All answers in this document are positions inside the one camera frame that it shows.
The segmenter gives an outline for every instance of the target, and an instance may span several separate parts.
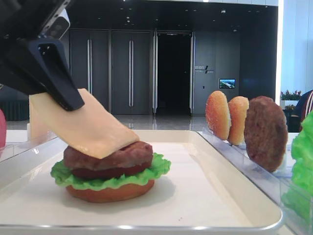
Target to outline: flowers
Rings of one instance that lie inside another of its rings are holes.
[[[280,93],[280,99],[281,100],[299,100],[301,97],[301,91],[295,91],[291,93],[290,91],[286,91],[285,93]]]

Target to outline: potted plant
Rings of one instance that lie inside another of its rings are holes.
[[[301,91],[295,91],[291,93],[286,90],[286,92],[281,92],[280,94],[280,106],[282,109],[286,109],[286,106],[293,105],[296,106],[301,97]]]

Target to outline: door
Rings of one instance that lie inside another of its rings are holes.
[[[112,113],[149,114],[150,33],[112,33]]]
[[[70,32],[71,75],[77,88],[88,88],[89,31]]]
[[[71,30],[71,75],[77,88],[87,89],[109,108],[109,34],[107,31]]]

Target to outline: tray rim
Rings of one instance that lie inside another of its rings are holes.
[[[285,222],[285,214],[282,210],[282,208],[272,199],[270,198],[258,185],[256,185],[249,177],[247,177],[240,169],[236,167],[236,165],[223,153],[220,152],[220,150],[214,146],[209,140],[207,140],[203,135],[201,135],[197,131],[193,130],[134,130],[136,131],[145,131],[145,132],[190,132],[190,133],[195,133],[197,136],[205,140],[205,142],[209,145],[211,145],[216,151],[219,152],[219,154],[226,158],[235,168],[237,171],[239,171],[244,177],[246,177],[255,187],[258,188],[268,199],[270,199],[275,205],[278,207],[280,211],[280,218],[277,222],[268,225],[268,226],[263,226],[263,227],[211,227],[211,226],[196,226],[196,227],[191,227],[191,226],[128,226],[128,225],[119,225],[119,226],[108,226],[108,225],[92,225],[92,226],[80,226],[80,225],[15,225],[15,224],[1,224],[0,223],[0,230],[2,229],[27,229],[27,230],[36,230],[38,231],[39,229],[49,229],[50,231],[53,230],[67,230],[67,231],[74,231],[74,230],[84,230],[84,231],[164,231],[164,232],[191,232],[191,231],[202,231],[202,232],[236,232],[236,233],[257,233],[257,232],[274,232],[278,231],[281,227],[284,226]],[[32,151],[34,148],[39,148],[42,145],[45,145],[48,142],[51,141],[63,141],[59,137],[56,136],[51,136],[51,134],[48,134],[47,137],[50,137],[50,139],[46,142],[42,142],[38,144],[37,146],[33,146],[32,148],[25,150],[21,153],[18,153],[17,155],[24,154],[25,152]],[[221,144],[225,144],[228,146],[227,143],[223,142],[222,140],[218,139]],[[240,154],[238,151],[232,148],[233,151],[236,152],[236,154]]]

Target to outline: top bun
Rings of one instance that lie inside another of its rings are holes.
[[[249,100],[243,96],[233,98],[229,103],[231,127],[228,141],[233,145],[239,145],[244,141],[246,111],[249,108]]]
[[[206,121],[213,134],[221,140],[227,140],[231,126],[226,95],[221,91],[213,92],[206,103]]]

